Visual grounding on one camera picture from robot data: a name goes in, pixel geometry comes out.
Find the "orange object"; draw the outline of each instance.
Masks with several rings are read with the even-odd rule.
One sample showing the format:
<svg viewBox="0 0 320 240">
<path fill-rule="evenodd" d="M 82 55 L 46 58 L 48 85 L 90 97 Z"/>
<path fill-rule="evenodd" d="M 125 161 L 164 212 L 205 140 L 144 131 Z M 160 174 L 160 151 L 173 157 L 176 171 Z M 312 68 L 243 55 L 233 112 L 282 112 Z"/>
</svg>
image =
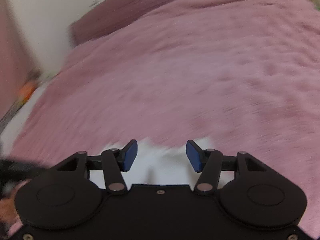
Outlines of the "orange object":
<svg viewBox="0 0 320 240">
<path fill-rule="evenodd" d="M 27 82 L 19 91 L 19 103 L 24 105 L 32 96 L 33 92 L 37 88 L 36 81 Z"/>
</svg>

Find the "screw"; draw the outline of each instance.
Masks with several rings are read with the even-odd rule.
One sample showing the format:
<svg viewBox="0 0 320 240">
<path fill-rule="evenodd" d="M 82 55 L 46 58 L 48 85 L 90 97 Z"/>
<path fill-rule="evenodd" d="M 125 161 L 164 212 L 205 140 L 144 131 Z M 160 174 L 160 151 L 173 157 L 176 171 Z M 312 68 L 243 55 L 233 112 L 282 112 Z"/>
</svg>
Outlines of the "screw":
<svg viewBox="0 0 320 240">
<path fill-rule="evenodd" d="M 287 240 L 298 240 L 298 236 L 297 236 L 297 235 L 294 235 L 294 234 L 289 235 L 288 238 L 287 238 Z"/>
<path fill-rule="evenodd" d="M 124 189 L 124 185 L 122 183 L 111 183 L 109 185 L 109 189 L 112 190 L 112 191 L 120 191 L 120 190 L 123 190 Z"/>
<path fill-rule="evenodd" d="M 23 240 L 33 240 L 33 236 L 30 235 L 30 234 L 24 234 L 24 235 L 22 236 L 22 239 L 23 239 Z"/>
<path fill-rule="evenodd" d="M 202 192 L 206 192 L 206 191 L 210 191 L 213 189 L 213 186 L 209 183 L 201 183 L 197 186 L 197 189 L 202 191 Z"/>
<path fill-rule="evenodd" d="M 157 194 L 159 194 L 159 195 L 163 195 L 165 193 L 165 191 L 164 190 L 157 190 Z"/>
</svg>

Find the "white wall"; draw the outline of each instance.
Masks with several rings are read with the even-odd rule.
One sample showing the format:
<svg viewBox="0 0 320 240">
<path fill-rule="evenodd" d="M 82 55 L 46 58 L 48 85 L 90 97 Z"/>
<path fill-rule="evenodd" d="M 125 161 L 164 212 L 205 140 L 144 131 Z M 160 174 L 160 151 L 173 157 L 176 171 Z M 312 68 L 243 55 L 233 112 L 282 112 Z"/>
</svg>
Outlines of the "white wall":
<svg viewBox="0 0 320 240">
<path fill-rule="evenodd" d="M 9 0 L 18 28 L 44 75 L 60 70 L 72 48 L 68 26 L 88 12 L 93 1 Z"/>
</svg>

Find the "pink blanket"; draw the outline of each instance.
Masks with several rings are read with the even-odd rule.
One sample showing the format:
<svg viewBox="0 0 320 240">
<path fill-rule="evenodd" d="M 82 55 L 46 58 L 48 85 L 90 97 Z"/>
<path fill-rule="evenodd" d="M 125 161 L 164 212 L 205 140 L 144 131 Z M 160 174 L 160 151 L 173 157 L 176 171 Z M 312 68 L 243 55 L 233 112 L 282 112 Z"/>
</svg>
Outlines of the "pink blanket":
<svg viewBox="0 0 320 240">
<path fill-rule="evenodd" d="M 308 196 L 320 234 L 320 14 L 306 0 L 177 0 L 73 50 L 11 157 L 55 164 L 149 137 L 209 136 Z"/>
</svg>

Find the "white surface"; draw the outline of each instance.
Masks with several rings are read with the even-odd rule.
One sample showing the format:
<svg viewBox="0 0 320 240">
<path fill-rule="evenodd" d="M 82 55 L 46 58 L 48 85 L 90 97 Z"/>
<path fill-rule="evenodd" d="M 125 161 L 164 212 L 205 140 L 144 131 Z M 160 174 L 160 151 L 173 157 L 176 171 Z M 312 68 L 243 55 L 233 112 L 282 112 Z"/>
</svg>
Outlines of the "white surface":
<svg viewBox="0 0 320 240">
<path fill-rule="evenodd" d="M 48 84 L 39 87 L 31 99 L 23 106 L 18 114 L 10 121 L 0 140 L 4 143 L 4 155 L 8 155 L 12 149 L 15 138 L 20 133 L 33 106 L 42 95 Z M 213 148 L 214 145 L 207 138 L 195 140 L 202 148 Z M 106 145 L 104 150 L 110 148 L 123 148 L 124 145 Z M 123 173 L 128 186 L 132 184 L 189 184 L 194 187 L 200 174 L 193 171 L 185 152 L 185 146 L 181 148 L 155 147 L 149 141 L 138 142 L 138 155 L 131 169 Z M 233 172 L 221 172 L 220 186 L 233 179 Z M 90 180 L 100 188 L 105 188 L 102 171 L 91 171 Z"/>
<path fill-rule="evenodd" d="M 88 12 L 93 1 L 9 0 L 20 32 L 44 75 L 60 70 L 72 48 L 68 26 Z"/>
</svg>

